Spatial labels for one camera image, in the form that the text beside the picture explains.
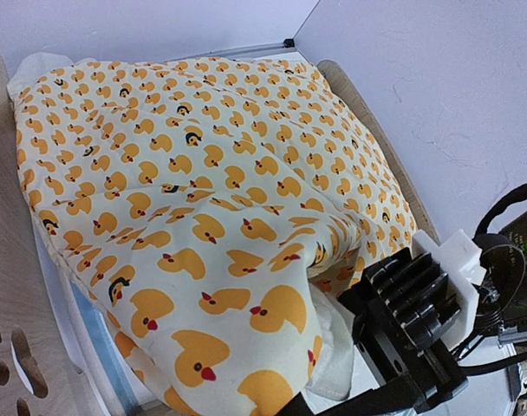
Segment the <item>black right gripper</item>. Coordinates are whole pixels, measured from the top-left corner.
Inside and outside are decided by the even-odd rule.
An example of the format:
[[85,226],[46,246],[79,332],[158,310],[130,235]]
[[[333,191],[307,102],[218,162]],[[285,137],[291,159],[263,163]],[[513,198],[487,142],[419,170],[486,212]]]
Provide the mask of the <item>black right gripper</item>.
[[455,302],[410,305],[400,314],[383,302],[351,302],[355,312],[349,342],[380,386],[321,411],[321,415],[424,413],[467,386],[439,331],[459,312]]

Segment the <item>duck print mattress cushion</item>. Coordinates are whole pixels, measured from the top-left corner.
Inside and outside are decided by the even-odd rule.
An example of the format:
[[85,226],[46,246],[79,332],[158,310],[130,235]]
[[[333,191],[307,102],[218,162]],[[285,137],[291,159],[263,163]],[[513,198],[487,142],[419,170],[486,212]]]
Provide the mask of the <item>duck print mattress cushion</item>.
[[338,296],[417,224],[316,66],[57,56],[8,92],[33,223],[151,393],[200,415],[348,396]]

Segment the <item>wooden striped pet bed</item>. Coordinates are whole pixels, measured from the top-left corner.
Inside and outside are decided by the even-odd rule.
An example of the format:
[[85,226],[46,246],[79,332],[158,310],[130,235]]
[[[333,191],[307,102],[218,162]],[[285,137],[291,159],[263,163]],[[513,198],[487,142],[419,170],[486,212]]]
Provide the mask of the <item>wooden striped pet bed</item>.
[[[425,209],[381,131],[352,106],[348,87],[310,64],[377,139],[416,220],[413,236],[431,233]],[[98,396],[111,386],[109,380],[97,385],[98,376],[128,368],[140,379],[120,355],[102,313],[58,270],[33,223],[17,173],[9,83],[0,54],[0,363],[9,369],[0,375],[0,415],[96,415]],[[287,406],[305,414],[303,392],[276,414]]]

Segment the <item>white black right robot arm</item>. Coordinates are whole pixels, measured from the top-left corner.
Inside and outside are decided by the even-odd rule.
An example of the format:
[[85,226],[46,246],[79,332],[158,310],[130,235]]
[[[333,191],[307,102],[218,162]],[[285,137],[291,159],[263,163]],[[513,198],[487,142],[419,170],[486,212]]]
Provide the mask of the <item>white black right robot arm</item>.
[[378,387],[329,408],[331,415],[432,411],[461,393],[472,376],[494,373],[527,353],[464,366],[491,335],[516,337],[527,316],[527,212],[497,233],[491,221],[527,199],[527,183],[504,195],[473,237],[457,232],[436,244],[424,231],[410,247],[362,273],[340,296],[355,316],[352,344]]

